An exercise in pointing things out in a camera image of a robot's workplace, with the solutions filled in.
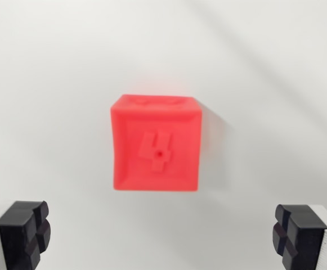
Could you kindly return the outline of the black-padded silver gripper right finger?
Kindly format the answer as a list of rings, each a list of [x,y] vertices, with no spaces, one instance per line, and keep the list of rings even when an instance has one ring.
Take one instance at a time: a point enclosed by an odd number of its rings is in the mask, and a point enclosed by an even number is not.
[[[327,269],[327,209],[283,205],[275,210],[272,241],[285,269]]]

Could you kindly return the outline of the black-padded silver gripper left finger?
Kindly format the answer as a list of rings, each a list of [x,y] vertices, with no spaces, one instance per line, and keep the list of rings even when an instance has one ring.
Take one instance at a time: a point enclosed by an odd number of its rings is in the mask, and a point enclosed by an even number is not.
[[[0,204],[0,269],[36,269],[48,248],[51,226],[45,201]]]

